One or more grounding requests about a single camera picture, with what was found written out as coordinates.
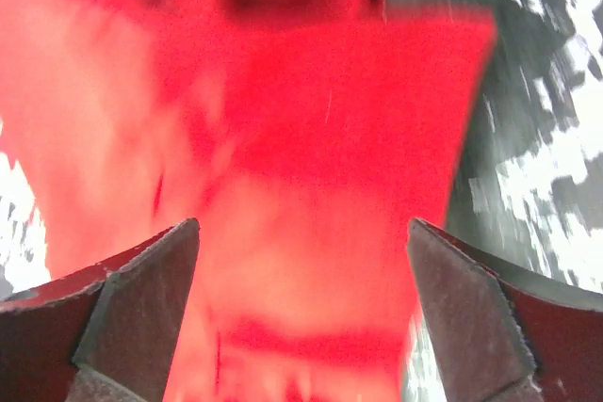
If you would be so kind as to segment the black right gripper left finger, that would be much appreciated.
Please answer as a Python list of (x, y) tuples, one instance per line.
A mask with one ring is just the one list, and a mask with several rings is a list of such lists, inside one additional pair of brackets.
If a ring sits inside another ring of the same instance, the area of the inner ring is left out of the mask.
[(190, 218), (2, 300), (2, 400), (162, 400), (198, 251)]

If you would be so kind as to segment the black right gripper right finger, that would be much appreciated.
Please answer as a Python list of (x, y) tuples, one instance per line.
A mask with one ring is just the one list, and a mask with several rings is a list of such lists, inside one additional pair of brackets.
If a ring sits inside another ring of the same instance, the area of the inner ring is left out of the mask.
[(602, 296), (422, 220), (407, 246), (449, 401), (599, 401)]

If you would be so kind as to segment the red t-shirt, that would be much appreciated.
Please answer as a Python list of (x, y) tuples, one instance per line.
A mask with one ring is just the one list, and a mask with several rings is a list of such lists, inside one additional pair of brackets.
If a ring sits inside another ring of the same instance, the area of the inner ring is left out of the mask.
[(408, 225), (444, 221), (495, 42), (468, 6), (1, 0), (50, 281), (194, 218), (160, 401), (400, 400)]

